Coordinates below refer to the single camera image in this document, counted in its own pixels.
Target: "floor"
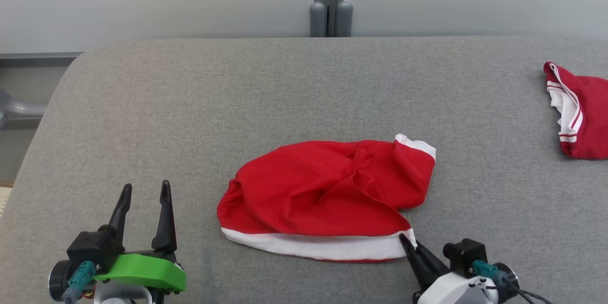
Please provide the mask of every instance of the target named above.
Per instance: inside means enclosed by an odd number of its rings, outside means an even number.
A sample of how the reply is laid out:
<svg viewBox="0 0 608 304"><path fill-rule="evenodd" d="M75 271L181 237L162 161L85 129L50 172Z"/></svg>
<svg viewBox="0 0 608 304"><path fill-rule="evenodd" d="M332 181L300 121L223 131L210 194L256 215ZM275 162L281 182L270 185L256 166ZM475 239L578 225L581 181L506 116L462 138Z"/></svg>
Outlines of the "floor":
<svg viewBox="0 0 608 304"><path fill-rule="evenodd" d="M48 103L74 58L0 59L0 88L20 100ZM0 183L11 184L35 129L0 130Z"/></svg>

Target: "gray fabric surface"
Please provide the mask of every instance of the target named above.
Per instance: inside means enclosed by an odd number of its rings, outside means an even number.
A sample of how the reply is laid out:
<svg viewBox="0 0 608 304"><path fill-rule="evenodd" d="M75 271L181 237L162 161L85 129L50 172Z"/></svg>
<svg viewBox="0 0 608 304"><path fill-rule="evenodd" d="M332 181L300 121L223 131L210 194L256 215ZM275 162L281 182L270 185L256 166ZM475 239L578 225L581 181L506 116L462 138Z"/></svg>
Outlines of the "gray fabric surface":
<svg viewBox="0 0 608 304"><path fill-rule="evenodd" d="M173 188L188 290L168 304L409 303L406 260L277 256L222 236L215 207L243 163L303 140L437 148L426 202L404 215L437 255L486 244L523 288L605 303L608 162L558 146L542 66L608 76L608 42L574 38L152 40L85 53L59 83L0 219L0 302L50 303L50 268L133 184L124 243L150 247ZM510 303L523 303L521 299Z"/></svg>

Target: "folded red clothing with white stripes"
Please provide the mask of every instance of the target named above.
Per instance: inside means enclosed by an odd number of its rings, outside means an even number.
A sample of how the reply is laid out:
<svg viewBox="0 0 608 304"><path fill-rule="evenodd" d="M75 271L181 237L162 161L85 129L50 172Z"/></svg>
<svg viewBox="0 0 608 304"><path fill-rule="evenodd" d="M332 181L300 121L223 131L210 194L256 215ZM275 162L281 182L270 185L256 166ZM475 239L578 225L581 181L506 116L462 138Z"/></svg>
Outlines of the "folded red clothing with white stripes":
<svg viewBox="0 0 608 304"><path fill-rule="evenodd" d="M289 256L374 262L416 246L399 209L424 201L435 148L395 141L313 141L283 146L238 170L218 204L231 241Z"/></svg>
<svg viewBox="0 0 608 304"><path fill-rule="evenodd" d="M569 157L608 158L608 80L575 76L545 63L551 107L561 113L560 146Z"/></svg>

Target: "robotic arm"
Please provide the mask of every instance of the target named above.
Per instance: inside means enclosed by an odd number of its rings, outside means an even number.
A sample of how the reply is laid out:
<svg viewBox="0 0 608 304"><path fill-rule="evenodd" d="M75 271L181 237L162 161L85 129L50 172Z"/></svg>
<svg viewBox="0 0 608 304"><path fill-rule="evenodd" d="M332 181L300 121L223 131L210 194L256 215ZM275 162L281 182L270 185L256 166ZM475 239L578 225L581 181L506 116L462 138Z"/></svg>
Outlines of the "robotic arm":
<svg viewBox="0 0 608 304"><path fill-rule="evenodd" d="M171 186L161 187L161 217L152 250L125 252L122 245L126 213L131 206L132 187L126 184L109 224L97 232L80 232L48 276L50 297L74 304L92 298L93 304L130 304L145 299L146 304L163 304L170 293L185 290L186 275L177 262L178 248Z"/></svg>
<svg viewBox="0 0 608 304"><path fill-rule="evenodd" d="M519 289L517 276L503 263L489 264L482 243L463 239L443 247L443 256L450 260L447 267L418 241L414 248L405 235L399 239L421 290L412 296L413 304L503 304L521 295L549 300Z"/></svg>

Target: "red garment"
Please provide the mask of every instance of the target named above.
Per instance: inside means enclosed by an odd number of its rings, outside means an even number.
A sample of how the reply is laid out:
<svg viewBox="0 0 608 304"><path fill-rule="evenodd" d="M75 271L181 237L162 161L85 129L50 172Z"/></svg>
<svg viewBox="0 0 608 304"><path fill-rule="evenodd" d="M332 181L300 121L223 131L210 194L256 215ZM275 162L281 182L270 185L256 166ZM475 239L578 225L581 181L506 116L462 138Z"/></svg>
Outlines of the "red garment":
<svg viewBox="0 0 608 304"><path fill-rule="evenodd" d="M608 158L608 80L575 76L553 62L544 70L551 106L562 114L562 150L572 158Z"/></svg>
<svg viewBox="0 0 608 304"><path fill-rule="evenodd" d="M397 211L424 201L435 149L393 143L303 142L246 163L218 205L228 239L279 254L339 261L404 256L415 243Z"/></svg>

